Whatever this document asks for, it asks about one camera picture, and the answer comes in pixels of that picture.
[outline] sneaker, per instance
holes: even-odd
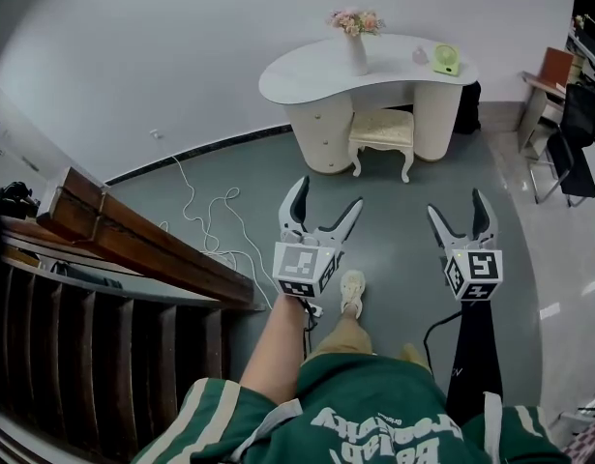
[[[366,278],[364,274],[357,270],[349,270],[346,272],[340,281],[340,290],[342,293],[342,303],[340,310],[344,310],[348,305],[357,306],[357,314],[355,318],[359,318],[362,314],[362,294],[366,289]]]

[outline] green jersey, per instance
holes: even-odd
[[[503,408],[499,424],[500,462],[570,462],[539,409]],[[134,462],[488,464],[489,432],[484,415],[458,427],[422,366],[325,354],[302,366],[296,398],[280,406],[234,382],[198,380],[175,422]]]

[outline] green desk fan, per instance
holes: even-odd
[[[447,73],[449,75],[459,75],[459,65],[461,64],[461,53],[456,46],[446,43],[439,43],[434,48],[434,58],[432,59],[432,69],[436,73]]]

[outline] fiducial marker cube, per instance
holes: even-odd
[[[500,250],[455,249],[445,266],[457,301],[489,301],[503,281],[503,258]]]
[[[273,277],[288,296],[317,298],[339,261],[333,247],[276,243]]]

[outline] vase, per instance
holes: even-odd
[[[348,67],[351,75],[364,75],[368,73],[368,59],[366,49],[362,42],[362,35],[346,36],[346,47],[348,49]]]

